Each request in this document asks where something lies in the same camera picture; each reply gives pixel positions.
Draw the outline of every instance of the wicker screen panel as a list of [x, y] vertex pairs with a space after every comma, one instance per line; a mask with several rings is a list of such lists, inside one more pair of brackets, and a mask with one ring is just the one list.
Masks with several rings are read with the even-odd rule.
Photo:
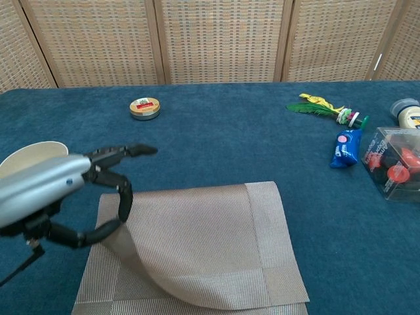
[[0, 0], [0, 93], [17, 88], [55, 87], [35, 38], [25, 29], [27, 21], [23, 12], [19, 10], [13, 0]]
[[276, 0], [156, 0], [170, 82], [273, 81], [282, 10]]
[[391, 39], [377, 79], [420, 80], [420, 0], [411, 0]]
[[145, 2], [22, 0], [59, 86], [158, 83]]
[[296, 0], [283, 81], [364, 80], [397, 0]]

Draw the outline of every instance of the green feather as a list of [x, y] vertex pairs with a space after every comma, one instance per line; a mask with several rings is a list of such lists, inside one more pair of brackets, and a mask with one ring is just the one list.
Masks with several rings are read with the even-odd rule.
[[298, 103], [287, 105], [286, 108], [296, 113], [316, 114], [316, 115], [337, 115], [333, 110], [325, 106], [314, 103]]

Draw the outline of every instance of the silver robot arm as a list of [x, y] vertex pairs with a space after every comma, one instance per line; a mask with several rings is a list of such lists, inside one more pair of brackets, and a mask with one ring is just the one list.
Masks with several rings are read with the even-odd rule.
[[[129, 217], [133, 191], [127, 177], [108, 168], [124, 157], [156, 152], [155, 148], [143, 144], [102, 148], [83, 155], [54, 157], [1, 179], [0, 236], [23, 234], [33, 255], [0, 282], [0, 286], [44, 254], [38, 242], [41, 238], [78, 248], [98, 243], [114, 232]], [[60, 211], [61, 201], [86, 182], [117, 189], [118, 216], [90, 232], [76, 232], [51, 222], [50, 218]]]

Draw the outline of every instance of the bottle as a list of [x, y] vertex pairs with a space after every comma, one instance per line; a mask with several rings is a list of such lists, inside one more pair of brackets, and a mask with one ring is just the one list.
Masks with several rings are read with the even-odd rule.
[[391, 106], [391, 114], [398, 119], [401, 128], [420, 129], [420, 103], [412, 98], [397, 100]]

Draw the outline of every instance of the blue table surface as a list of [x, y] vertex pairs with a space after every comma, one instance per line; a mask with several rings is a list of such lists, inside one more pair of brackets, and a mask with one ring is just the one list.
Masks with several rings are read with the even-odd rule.
[[[282, 196], [310, 315], [418, 314], [420, 206], [385, 200], [361, 163], [332, 169], [329, 117], [285, 105], [300, 93], [351, 106], [376, 127], [394, 126], [390, 105], [420, 99], [420, 81], [229, 83], [74, 89], [17, 89], [0, 95], [0, 159], [28, 144], [56, 140], [70, 152], [142, 142], [155, 156], [126, 159], [114, 170], [136, 191], [273, 180]], [[160, 115], [136, 121], [129, 104], [161, 102]], [[95, 227], [101, 193], [87, 185], [54, 217], [79, 230]], [[89, 248], [43, 241], [46, 254], [0, 288], [0, 314], [69, 314]], [[30, 254], [23, 237], [0, 239], [0, 278]]]

